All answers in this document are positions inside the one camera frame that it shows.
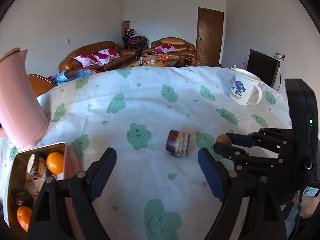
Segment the fruit on coffee table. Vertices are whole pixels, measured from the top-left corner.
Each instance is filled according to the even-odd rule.
[[[59,152],[52,152],[47,157],[47,167],[54,174],[63,172],[63,155]]]
[[[17,210],[17,219],[20,226],[28,232],[32,209],[27,206],[20,206]]]

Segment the chocolate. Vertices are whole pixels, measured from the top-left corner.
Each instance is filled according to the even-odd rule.
[[[26,189],[18,190],[15,195],[14,199],[18,206],[27,206],[29,208],[33,208],[33,198],[29,191]]]
[[[188,133],[171,130],[165,149],[175,157],[188,156],[189,138]]]

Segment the monitor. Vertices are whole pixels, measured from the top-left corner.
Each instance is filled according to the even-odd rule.
[[[255,74],[268,86],[273,87],[278,72],[279,61],[250,49],[247,71]]]

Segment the decorations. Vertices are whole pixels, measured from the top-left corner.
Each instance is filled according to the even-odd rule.
[[[122,36],[125,34],[125,30],[129,27],[130,27],[129,21],[122,22]]]
[[[126,28],[125,29],[125,33],[133,34],[134,33],[134,29]]]

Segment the white tablecloth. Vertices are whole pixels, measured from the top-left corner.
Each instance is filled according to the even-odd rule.
[[[210,148],[226,132],[291,127],[286,100],[262,82],[258,105],[234,103],[229,98],[232,75],[230,69],[206,66],[135,67],[68,82],[38,98],[51,120],[38,146],[67,142],[84,170],[108,147],[117,151],[116,166],[94,202],[112,240],[203,239],[221,202],[199,167],[199,148]],[[171,129],[191,133],[188,157],[175,158],[165,150]],[[210,151],[233,169],[232,161]],[[248,152],[276,157],[259,148]],[[7,136],[0,138],[5,218],[16,153]]]

